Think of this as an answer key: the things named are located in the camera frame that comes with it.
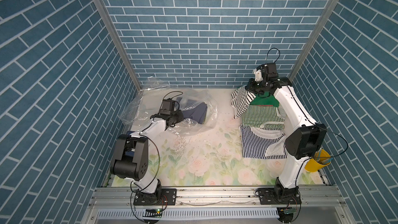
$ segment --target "metal rail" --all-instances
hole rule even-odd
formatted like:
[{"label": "metal rail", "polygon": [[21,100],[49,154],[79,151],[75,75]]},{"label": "metal rail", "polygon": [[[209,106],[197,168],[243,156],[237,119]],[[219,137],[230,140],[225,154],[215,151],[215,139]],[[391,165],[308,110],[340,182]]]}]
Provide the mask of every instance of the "metal rail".
[{"label": "metal rail", "polygon": [[[219,187],[172,187],[177,189],[176,205],[169,209],[186,210],[189,208],[264,208],[285,207],[286,205],[261,205],[254,191],[268,186],[219,186]],[[300,186],[302,207],[336,207],[343,223],[351,223],[350,213],[337,186],[307,185]],[[129,187],[96,188],[82,223],[94,223],[99,211],[130,209],[131,191]]]},{"label": "metal rail", "polygon": [[141,84],[138,80],[137,75],[134,72],[134,69],[131,66],[131,62],[129,60],[129,57],[127,56],[126,50],[124,49],[122,42],[119,38],[119,35],[117,34],[116,28],[112,23],[111,17],[109,16],[109,13],[105,7],[105,4],[103,3],[102,0],[93,0],[95,6],[97,7],[98,13],[105,24],[105,27],[107,28],[109,35],[112,38],[112,41],[117,49],[117,52],[120,55],[120,58],[122,59],[127,72],[129,73],[132,82],[134,83],[135,87],[137,90],[141,89]]},{"label": "metal rail", "polygon": [[312,47],[315,44],[316,39],[321,33],[323,27],[325,26],[326,22],[328,21],[330,15],[332,14],[338,2],[339,0],[328,0],[328,2],[326,3],[324,10],[321,13],[321,16],[319,17],[318,22],[315,25],[314,30],[311,32],[310,36],[308,37],[306,44],[304,44],[304,47],[302,48],[300,55],[298,56],[295,64],[292,67],[292,71],[288,75],[290,81],[293,81],[293,79],[296,77],[297,73],[301,68],[301,65],[304,63],[305,59],[310,53]]}]

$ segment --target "brick wall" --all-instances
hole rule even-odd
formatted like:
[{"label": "brick wall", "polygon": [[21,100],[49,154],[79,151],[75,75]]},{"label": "brick wall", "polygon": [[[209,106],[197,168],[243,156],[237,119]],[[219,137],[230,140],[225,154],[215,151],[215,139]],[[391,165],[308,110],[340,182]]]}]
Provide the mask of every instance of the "brick wall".
[{"label": "brick wall", "polygon": [[327,0],[104,2],[141,81],[220,87],[246,84],[270,47],[286,76]]},{"label": "brick wall", "polygon": [[398,0],[340,0],[294,81],[311,115],[350,143],[327,168],[357,223],[397,223],[397,10]]},{"label": "brick wall", "polygon": [[134,91],[92,0],[0,0],[0,223],[81,221]]}]

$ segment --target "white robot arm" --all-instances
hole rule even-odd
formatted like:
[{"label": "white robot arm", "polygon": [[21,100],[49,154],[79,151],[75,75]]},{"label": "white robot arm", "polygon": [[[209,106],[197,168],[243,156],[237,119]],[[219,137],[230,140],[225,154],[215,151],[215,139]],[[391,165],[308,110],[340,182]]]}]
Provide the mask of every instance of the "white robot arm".
[{"label": "white robot arm", "polygon": [[326,126],[305,110],[296,97],[292,83],[287,77],[279,77],[275,63],[267,63],[254,69],[255,78],[251,78],[245,87],[255,94],[269,92],[279,101],[280,112],[285,112],[285,148],[287,160],[281,175],[276,179],[275,198],[286,201],[298,192],[297,180],[310,157],[319,150],[326,135]]},{"label": "white robot arm", "polygon": [[111,160],[111,173],[132,179],[139,188],[138,193],[151,202],[161,199],[161,183],[147,173],[148,142],[153,143],[157,135],[184,120],[182,111],[176,110],[175,103],[171,98],[163,99],[159,112],[150,117],[148,124],[131,134],[120,135]]}]

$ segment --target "yellow bucket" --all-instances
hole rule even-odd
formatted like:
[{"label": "yellow bucket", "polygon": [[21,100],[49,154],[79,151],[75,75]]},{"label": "yellow bucket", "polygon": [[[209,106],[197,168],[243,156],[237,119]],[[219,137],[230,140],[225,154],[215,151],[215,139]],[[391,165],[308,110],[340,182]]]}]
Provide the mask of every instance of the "yellow bucket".
[{"label": "yellow bucket", "polygon": [[[321,150],[321,156],[320,157],[330,157],[329,153],[326,152],[324,149]],[[320,162],[326,160],[327,158],[321,158]],[[305,169],[309,172],[317,172],[319,169],[328,166],[331,162],[327,164],[321,164],[315,161],[313,158],[308,161],[307,165],[305,166]]]}]

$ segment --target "clear plastic bag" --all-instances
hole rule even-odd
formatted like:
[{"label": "clear plastic bag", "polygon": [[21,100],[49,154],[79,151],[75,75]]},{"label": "clear plastic bag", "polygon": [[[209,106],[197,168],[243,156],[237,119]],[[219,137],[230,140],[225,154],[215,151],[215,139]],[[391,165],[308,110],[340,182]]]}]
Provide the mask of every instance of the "clear plastic bag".
[{"label": "clear plastic bag", "polygon": [[137,96],[118,117],[124,124],[131,124],[133,128],[138,130],[150,121],[150,117],[153,114],[159,111],[163,97],[172,91],[183,93],[178,96],[180,93],[175,92],[166,96],[166,99],[173,97],[174,100],[178,100],[182,111],[193,109],[203,102],[207,105],[207,111],[202,124],[193,119],[186,118],[184,121],[177,123],[175,127],[168,128],[168,132],[172,132],[178,136],[192,136],[214,128],[218,117],[217,102],[211,97],[208,90],[180,86],[178,88],[171,88],[166,82],[153,77],[149,77],[146,80],[142,90],[137,93]]}]

